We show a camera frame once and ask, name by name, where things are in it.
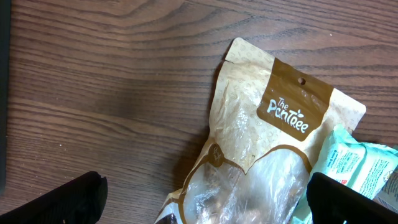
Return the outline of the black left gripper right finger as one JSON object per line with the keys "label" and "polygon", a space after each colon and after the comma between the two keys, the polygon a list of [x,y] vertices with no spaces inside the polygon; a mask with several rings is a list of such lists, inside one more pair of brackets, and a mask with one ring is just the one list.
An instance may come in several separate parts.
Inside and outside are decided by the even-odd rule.
{"label": "black left gripper right finger", "polygon": [[307,186],[314,224],[397,224],[397,214],[316,172]]}

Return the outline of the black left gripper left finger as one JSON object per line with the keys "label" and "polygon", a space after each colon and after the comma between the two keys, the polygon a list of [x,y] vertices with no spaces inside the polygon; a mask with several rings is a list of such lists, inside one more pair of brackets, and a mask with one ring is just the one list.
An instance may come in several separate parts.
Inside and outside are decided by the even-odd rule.
{"label": "black left gripper left finger", "polygon": [[89,171],[60,187],[1,215],[1,223],[97,223],[108,196],[108,181]]}

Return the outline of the mint green snack packet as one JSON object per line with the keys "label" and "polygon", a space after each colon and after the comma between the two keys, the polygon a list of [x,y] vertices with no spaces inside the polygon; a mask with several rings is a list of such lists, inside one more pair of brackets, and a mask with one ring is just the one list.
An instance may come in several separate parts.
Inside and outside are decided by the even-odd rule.
{"label": "mint green snack packet", "polygon": [[[325,139],[310,179],[320,172],[373,200],[392,171],[397,169],[397,149],[358,142],[341,125]],[[307,189],[292,215],[292,223],[313,223]]]}

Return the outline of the brown printed snack pouch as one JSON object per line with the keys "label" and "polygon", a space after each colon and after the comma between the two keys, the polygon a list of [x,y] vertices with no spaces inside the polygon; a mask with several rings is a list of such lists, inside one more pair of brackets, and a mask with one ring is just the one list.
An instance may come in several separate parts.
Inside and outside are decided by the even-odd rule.
{"label": "brown printed snack pouch", "polygon": [[353,131],[365,112],[335,87],[234,39],[208,140],[157,223],[288,223],[325,138],[336,125]]}

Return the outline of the green white Knorr container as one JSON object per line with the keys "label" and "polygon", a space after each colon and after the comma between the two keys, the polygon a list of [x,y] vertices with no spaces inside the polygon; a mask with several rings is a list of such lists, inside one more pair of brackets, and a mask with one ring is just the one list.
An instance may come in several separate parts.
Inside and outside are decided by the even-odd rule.
{"label": "green white Knorr container", "polygon": [[373,200],[397,213],[397,169],[391,172],[387,182]]}

